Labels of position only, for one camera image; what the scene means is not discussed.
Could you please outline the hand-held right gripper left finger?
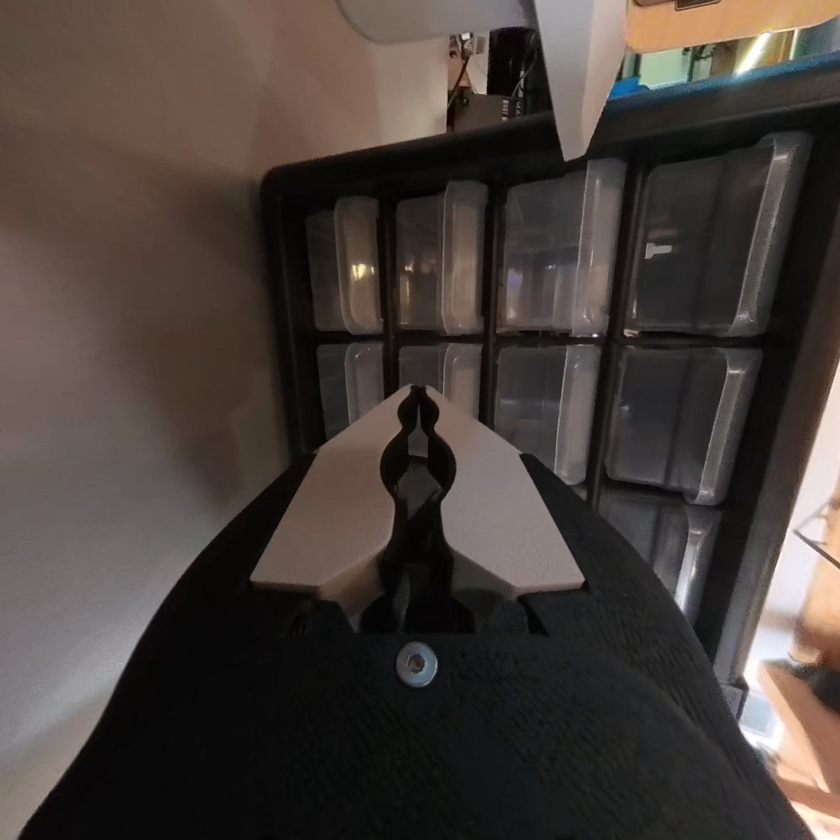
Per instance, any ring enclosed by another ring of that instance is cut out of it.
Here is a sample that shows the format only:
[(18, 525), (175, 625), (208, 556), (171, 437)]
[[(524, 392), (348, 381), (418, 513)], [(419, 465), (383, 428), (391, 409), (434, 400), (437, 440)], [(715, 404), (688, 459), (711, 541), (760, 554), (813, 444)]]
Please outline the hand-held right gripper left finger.
[(405, 473), (420, 395), (418, 386), (403, 387), (318, 449), (250, 575), (253, 585), (335, 602), (360, 628), (384, 592), (379, 559), (395, 530), (383, 457), (396, 443), (396, 477)]

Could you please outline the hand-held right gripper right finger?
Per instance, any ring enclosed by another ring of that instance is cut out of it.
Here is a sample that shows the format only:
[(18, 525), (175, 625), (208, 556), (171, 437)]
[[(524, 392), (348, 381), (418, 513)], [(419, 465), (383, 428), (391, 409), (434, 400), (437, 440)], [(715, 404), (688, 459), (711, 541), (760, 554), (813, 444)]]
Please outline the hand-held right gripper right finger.
[(427, 466), (443, 491), (451, 592), (515, 601), (582, 588), (585, 577), (521, 452), (434, 388), (423, 388), (419, 415)]

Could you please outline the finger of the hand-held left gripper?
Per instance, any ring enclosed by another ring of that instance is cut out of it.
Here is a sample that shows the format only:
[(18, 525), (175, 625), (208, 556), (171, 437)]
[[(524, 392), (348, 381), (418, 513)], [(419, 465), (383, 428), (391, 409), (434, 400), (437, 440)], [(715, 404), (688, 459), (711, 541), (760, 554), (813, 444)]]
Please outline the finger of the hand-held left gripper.
[(360, 35), (382, 45), (532, 26), (531, 1), (337, 1)]
[(536, 1), (563, 159), (588, 151), (626, 52), (626, 1)]

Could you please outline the set of clear cabinet drawers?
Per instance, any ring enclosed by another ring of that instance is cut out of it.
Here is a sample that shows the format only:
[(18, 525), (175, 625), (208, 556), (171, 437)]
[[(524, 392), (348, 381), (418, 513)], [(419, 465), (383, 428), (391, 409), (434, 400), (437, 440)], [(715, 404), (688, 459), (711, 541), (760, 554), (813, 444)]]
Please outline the set of clear cabinet drawers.
[(772, 132), (654, 165), (590, 160), (509, 186), (492, 241), (489, 186), (405, 197), (393, 225), (391, 352), (380, 203), (341, 197), (304, 223), (326, 439), (398, 385), (429, 385), (531, 454), (651, 565), (695, 620), (744, 508), (787, 353), (769, 338), (812, 137)]

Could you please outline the black drawer cabinet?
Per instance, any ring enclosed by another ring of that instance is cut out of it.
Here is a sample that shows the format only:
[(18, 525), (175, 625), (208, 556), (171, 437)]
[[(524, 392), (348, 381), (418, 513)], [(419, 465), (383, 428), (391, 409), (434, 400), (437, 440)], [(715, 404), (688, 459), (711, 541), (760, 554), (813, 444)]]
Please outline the black drawer cabinet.
[[(813, 141), (795, 201), (769, 331), (755, 344), (763, 364), (739, 443), (734, 478), (723, 503), (722, 535), (703, 584), (695, 629), (718, 682), (746, 690), (749, 647), (801, 488), (807, 459), (831, 390), (838, 359), (838, 76), (775, 77), (743, 83), (637, 91), (610, 100), (588, 153), (628, 164), (620, 205), (617, 279), (607, 349), (596, 388), (594, 437), (587, 464), (591, 504), (603, 491), (630, 487), (610, 479), (606, 456), (618, 389), (619, 348), (688, 349), (715, 340), (684, 333), (626, 332), (626, 304), (640, 259), (648, 182), (657, 165), (746, 148), (766, 134), (803, 130)], [(546, 112), (494, 128), (447, 133), (369, 150), (284, 164), (259, 184), (269, 296), (280, 359), (280, 392), (290, 457), (324, 442), (316, 383), (316, 339), (308, 288), (303, 224), (329, 200), (367, 195), (380, 200), (380, 260), (396, 281), (396, 200), (420, 196), (446, 181), (474, 176), (489, 186), (484, 302), (496, 316), (503, 200), (521, 182), (561, 175), (584, 159), (563, 161)]]

